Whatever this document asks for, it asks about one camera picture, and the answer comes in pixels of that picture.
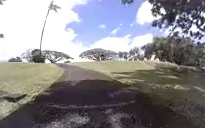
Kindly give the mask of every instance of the blue sky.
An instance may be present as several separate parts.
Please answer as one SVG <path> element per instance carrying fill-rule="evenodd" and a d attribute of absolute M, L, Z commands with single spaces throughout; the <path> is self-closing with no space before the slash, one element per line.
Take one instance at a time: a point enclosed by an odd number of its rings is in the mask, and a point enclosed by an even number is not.
<path fill-rule="evenodd" d="M 85 45 L 90 45 L 107 36 L 114 36 L 111 35 L 111 32 L 118 27 L 120 29 L 115 36 L 119 37 L 131 34 L 131 39 L 133 39 L 138 35 L 150 32 L 157 35 L 159 31 L 152 28 L 150 23 L 139 25 L 135 22 L 142 2 L 145 1 L 139 0 L 130 6 L 124 6 L 120 0 L 91 1 L 73 9 L 82 21 L 70 23 L 68 27 L 78 34 L 75 40 L 85 41 Z M 106 25 L 106 28 L 100 29 L 98 27 L 100 24 Z"/>

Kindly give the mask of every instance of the leaf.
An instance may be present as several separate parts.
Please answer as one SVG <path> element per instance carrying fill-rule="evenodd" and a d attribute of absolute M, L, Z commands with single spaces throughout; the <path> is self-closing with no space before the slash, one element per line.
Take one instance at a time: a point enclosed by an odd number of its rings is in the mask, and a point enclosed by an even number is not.
<path fill-rule="evenodd" d="M 0 5 L 3 5 L 4 1 L 6 1 L 6 0 L 0 0 Z"/>
<path fill-rule="evenodd" d="M 5 38 L 4 35 L 3 35 L 2 33 L 0 34 L 0 38 Z"/>
<path fill-rule="evenodd" d="M 58 12 L 57 9 L 61 9 L 61 7 L 59 7 L 58 5 L 54 5 L 53 1 L 52 1 L 50 6 L 49 6 L 49 9 L 54 10 L 55 12 Z"/>

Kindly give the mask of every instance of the white cloud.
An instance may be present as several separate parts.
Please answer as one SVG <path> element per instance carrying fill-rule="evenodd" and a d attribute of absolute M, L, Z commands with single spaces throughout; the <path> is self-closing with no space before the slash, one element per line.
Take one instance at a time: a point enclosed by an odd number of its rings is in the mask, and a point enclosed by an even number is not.
<path fill-rule="evenodd" d="M 105 24 L 100 24 L 100 25 L 99 25 L 99 28 L 105 29 L 105 28 L 106 28 L 106 25 L 105 25 Z"/>
<path fill-rule="evenodd" d="M 142 47 L 148 43 L 151 43 L 153 40 L 153 35 L 151 33 L 137 36 L 133 39 L 130 47 Z"/>
<path fill-rule="evenodd" d="M 130 27 L 133 27 L 133 25 L 134 25 L 134 24 L 133 24 L 133 23 L 131 23 L 131 24 L 130 24 Z"/>
<path fill-rule="evenodd" d="M 153 35 L 151 33 L 137 36 L 133 40 L 130 39 L 130 36 L 130 34 L 124 37 L 109 36 L 96 41 L 90 48 L 103 48 L 115 52 L 129 51 L 133 47 L 141 47 L 147 43 L 151 43 L 153 39 Z"/>
<path fill-rule="evenodd" d="M 125 37 L 106 37 L 96 41 L 91 48 L 103 48 L 112 51 L 125 51 L 127 50 L 130 43 L 129 38 Z"/>
<path fill-rule="evenodd" d="M 136 15 L 136 22 L 140 25 L 151 23 L 156 18 L 151 13 L 152 5 L 145 1 L 141 4 Z"/>
<path fill-rule="evenodd" d="M 51 0 L 9 0 L 0 6 L 0 60 L 20 56 L 29 48 L 39 48 L 44 19 Z M 73 42 L 76 33 L 67 28 L 81 19 L 72 8 L 86 4 L 86 0 L 63 1 L 54 4 L 62 7 L 58 13 L 50 12 L 45 28 L 42 49 L 57 50 L 75 57 L 84 50 L 81 42 Z"/>
<path fill-rule="evenodd" d="M 111 34 L 112 34 L 112 35 L 115 35 L 115 34 L 118 32 L 118 30 L 120 30 L 120 27 L 115 28 L 115 29 L 111 32 Z"/>

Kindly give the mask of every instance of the grass field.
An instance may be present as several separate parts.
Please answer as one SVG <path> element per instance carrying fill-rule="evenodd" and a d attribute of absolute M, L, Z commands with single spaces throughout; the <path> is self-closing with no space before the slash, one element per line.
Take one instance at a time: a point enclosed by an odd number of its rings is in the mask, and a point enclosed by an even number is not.
<path fill-rule="evenodd" d="M 27 94 L 18 103 L 0 101 L 0 118 L 29 102 L 63 74 L 52 64 L 0 63 L 0 91 Z"/>
<path fill-rule="evenodd" d="M 178 73 L 146 62 L 107 61 L 73 63 L 102 72 L 148 94 L 154 103 L 164 104 L 205 128 L 205 72 Z"/>

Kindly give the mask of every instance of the bush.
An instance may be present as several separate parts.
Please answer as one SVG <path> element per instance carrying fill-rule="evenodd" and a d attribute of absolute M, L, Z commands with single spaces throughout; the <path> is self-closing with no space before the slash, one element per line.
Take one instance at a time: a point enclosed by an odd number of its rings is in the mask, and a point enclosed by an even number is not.
<path fill-rule="evenodd" d="M 22 62 L 22 60 L 20 57 L 16 57 L 16 58 L 9 59 L 8 62 Z"/>

